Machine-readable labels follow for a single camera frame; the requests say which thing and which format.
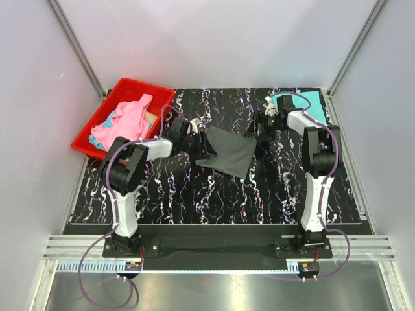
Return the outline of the dark grey t-shirt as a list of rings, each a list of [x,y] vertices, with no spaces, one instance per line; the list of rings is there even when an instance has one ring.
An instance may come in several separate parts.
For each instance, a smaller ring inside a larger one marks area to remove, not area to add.
[[[245,179],[250,170],[257,145],[255,137],[243,137],[215,126],[209,127],[207,139],[216,151],[209,159],[196,160],[200,167]]]

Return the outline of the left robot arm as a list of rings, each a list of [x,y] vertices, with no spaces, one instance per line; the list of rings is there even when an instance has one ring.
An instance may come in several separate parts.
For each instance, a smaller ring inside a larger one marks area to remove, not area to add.
[[[142,180],[146,164],[155,159],[185,152],[191,159],[206,160],[217,155],[207,133],[198,128],[199,119],[175,118],[172,124],[151,139],[115,139],[101,163],[99,174],[111,199],[113,222],[104,234],[104,255],[114,252],[127,257],[145,252],[136,220],[134,193]]]

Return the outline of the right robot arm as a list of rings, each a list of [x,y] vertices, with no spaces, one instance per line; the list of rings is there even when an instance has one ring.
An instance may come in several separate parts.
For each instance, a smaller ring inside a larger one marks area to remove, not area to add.
[[[254,112],[245,135],[257,142],[271,142],[277,131],[293,130],[302,137],[302,168],[307,178],[305,207],[295,236],[286,244],[276,244],[276,256],[291,255],[315,260],[332,257],[327,234],[326,211],[329,191],[335,171],[342,165],[341,131],[328,126],[308,113],[307,105],[294,105],[295,92],[283,92],[266,97],[264,111]]]

